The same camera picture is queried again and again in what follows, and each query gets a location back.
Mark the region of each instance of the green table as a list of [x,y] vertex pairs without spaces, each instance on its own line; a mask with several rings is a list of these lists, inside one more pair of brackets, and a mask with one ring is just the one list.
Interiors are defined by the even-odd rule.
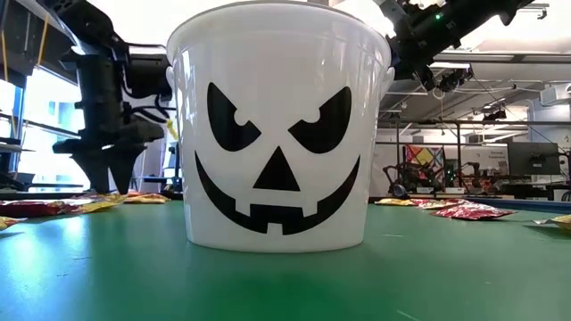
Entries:
[[301,255],[192,245],[180,202],[30,220],[0,232],[0,320],[569,320],[549,217],[370,207],[362,245]]

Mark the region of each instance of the black printed face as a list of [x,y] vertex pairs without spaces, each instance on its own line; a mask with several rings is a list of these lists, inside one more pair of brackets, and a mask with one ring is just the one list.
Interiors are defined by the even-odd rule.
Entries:
[[[251,121],[243,125],[236,123],[236,106],[212,83],[208,86],[207,100],[212,133],[224,150],[246,150],[263,135]],[[309,152],[331,152],[343,141],[349,127],[351,108],[351,89],[346,86],[321,105],[316,122],[300,120],[290,127],[288,132]],[[344,204],[353,188],[360,165],[359,157],[341,185],[336,189],[332,188],[328,197],[317,202],[315,214],[304,216],[301,207],[251,204],[248,216],[236,210],[236,199],[222,192],[214,184],[200,162],[198,153],[194,152],[194,157],[204,191],[214,206],[239,226],[263,234],[268,232],[269,223],[280,224],[284,235],[304,232],[323,223]],[[260,175],[252,188],[302,193],[287,161],[287,155],[284,155],[280,147],[273,152],[264,168],[260,169]]]

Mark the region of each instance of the angry eye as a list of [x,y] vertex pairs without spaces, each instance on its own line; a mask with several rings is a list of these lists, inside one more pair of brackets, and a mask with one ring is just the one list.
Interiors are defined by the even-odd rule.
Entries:
[[345,87],[319,107],[319,120],[300,120],[290,134],[308,151],[317,154],[333,151],[343,140],[351,116],[351,89]]
[[237,152],[260,136],[260,130],[251,121],[242,126],[236,124],[234,116],[237,108],[212,83],[208,85],[207,101],[212,133],[220,147],[229,152]]

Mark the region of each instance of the halloween bucket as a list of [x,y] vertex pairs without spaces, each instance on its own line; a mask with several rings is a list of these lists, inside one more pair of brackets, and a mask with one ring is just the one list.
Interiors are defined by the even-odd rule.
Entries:
[[188,239],[235,251],[363,240],[385,39],[299,2],[200,13],[168,42]]

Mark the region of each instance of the plastic bucket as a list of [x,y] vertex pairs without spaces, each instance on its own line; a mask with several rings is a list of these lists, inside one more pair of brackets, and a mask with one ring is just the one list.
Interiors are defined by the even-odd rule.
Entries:
[[341,249],[363,240],[391,53],[373,29],[297,2],[229,4],[168,42],[186,231],[235,251]]

